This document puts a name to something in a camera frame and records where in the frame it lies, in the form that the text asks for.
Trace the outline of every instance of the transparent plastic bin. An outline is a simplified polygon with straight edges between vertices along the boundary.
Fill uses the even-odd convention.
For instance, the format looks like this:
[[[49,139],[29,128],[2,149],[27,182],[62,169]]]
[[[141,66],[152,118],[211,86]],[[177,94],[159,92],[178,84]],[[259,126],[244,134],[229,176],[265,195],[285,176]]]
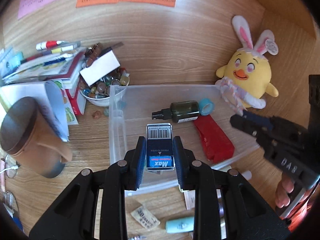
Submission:
[[[212,163],[207,160],[202,149],[200,136],[192,121],[173,123],[171,120],[151,119],[152,112],[169,108],[172,102],[187,100],[199,102],[203,98],[209,98],[214,102],[215,109],[211,116],[235,146],[233,157],[221,163]],[[109,106],[110,164],[123,159],[128,150],[135,149],[138,137],[146,136],[148,123],[170,122],[172,135],[180,136],[183,147],[193,151],[196,159],[209,164],[213,169],[230,165],[259,147],[255,138],[231,127],[229,119],[233,114],[233,110],[220,97],[220,92],[215,85],[111,86]],[[126,195],[150,193],[177,185],[175,170],[155,174],[145,169],[140,188],[137,191],[127,191]]]

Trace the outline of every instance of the round tag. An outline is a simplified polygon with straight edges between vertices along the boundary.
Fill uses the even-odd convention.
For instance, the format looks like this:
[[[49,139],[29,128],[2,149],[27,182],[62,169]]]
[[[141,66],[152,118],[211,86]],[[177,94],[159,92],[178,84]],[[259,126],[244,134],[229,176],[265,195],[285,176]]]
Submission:
[[[279,52],[278,45],[276,42],[272,39],[267,39],[264,43],[267,49],[267,52],[269,52],[271,55],[277,55]]]

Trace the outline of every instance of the mug handle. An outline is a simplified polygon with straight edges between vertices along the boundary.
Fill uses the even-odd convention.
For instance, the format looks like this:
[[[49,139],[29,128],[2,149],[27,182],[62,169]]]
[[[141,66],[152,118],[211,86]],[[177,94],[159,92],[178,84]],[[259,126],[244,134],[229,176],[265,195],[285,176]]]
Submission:
[[[46,144],[44,142],[38,142],[37,144],[39,146],[47,147],[49,149],[52,149],[52,150],[58,152],[61,155],[61,162],[62,163],[67,163],[67,162],[72,161],[72,152],[71,152],[70,148],[67,145],[65,145],[64,143],[61,144],[62,141],[60,138],[58,138],[56,136],[50,136],[50,138],[48,138],[48,139],[44,138],[43,141],[50,141],[50,145]],[[61,144],[62,149],[58,149],[53,146],[53,145],[59,145],[59,144]]]

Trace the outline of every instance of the plush toy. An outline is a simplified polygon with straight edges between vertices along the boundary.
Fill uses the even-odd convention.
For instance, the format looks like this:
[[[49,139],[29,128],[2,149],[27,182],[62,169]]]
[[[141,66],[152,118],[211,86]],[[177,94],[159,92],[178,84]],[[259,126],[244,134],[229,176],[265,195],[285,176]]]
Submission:
[[[216,75],[216,85],[220,86],[221,95],[232,107],[242,112],[245,107],[264,108],[266,102],[260,99],[266,92],[273,97],[278,90],[270,83],[271,68],[266,57],[267,51],[276,55],[278,47],[271,30],[264,30],[253,46],[250,29],[242,16],[234,16],[232,25],[243,48],[238,49],[227,65],[220,67]]]

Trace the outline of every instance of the white bowl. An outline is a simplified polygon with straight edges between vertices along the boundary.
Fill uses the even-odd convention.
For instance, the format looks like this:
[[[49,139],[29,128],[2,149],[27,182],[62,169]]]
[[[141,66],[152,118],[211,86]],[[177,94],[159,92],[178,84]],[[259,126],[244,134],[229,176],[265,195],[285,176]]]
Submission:
[[[125,89],[123,89],[120,93],[116,94],[116,100],[120,100],[122,97],[122,94],[124,93]],[[110,97],[107,98],[89,98],[86,95],[84,95],[84,93],[82,92],[82,90],[80,90],[80,93],[92,104],[96,105],[96,106],[109,106],[109,100]]]

